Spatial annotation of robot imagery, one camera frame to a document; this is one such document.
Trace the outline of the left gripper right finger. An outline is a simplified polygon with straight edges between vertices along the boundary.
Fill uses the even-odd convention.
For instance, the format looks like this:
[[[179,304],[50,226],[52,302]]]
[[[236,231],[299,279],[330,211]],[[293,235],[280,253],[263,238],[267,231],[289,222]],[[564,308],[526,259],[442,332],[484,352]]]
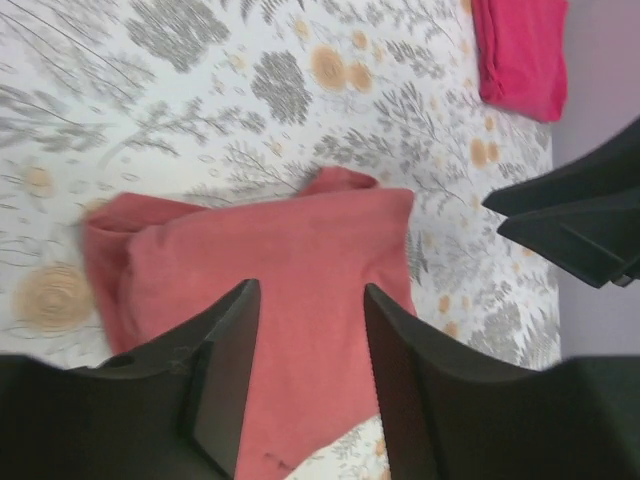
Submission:
[[[528,370],[412,316],[376,285],[366,332],[395,479],[635,479],[639,360]]]

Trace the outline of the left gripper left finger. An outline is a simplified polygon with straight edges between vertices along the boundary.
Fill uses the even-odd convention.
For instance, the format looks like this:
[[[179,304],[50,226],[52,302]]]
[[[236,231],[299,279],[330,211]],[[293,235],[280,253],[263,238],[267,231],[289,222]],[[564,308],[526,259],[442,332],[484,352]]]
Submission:
[[[5,479],[231,479],[260,311],[245,280],[96,368],[1,359]]]

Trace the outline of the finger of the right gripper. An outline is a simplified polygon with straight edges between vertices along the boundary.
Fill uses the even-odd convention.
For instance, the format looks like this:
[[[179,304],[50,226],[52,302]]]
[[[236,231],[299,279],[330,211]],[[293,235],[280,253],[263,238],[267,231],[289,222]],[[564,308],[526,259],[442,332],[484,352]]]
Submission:
[[[608,196],[639,185],[639,121],[583,157],[542,176],[491,192],[482,205],[510,217]]]
[[[515,215],[498,233],[594,288],[639,279],[637,187]]]

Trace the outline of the salmon pink polo shirt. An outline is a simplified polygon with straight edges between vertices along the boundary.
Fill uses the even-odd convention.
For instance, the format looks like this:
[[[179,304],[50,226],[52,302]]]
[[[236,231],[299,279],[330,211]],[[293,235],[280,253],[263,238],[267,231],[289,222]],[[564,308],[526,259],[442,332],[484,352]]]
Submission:
[[[378,411],[363,296],[411,309],[413,194],[326,167],[288,200],[219,209],[122,194],[84,221],[87,277],[114,353],[261,285],[240,479],[282,479]]]

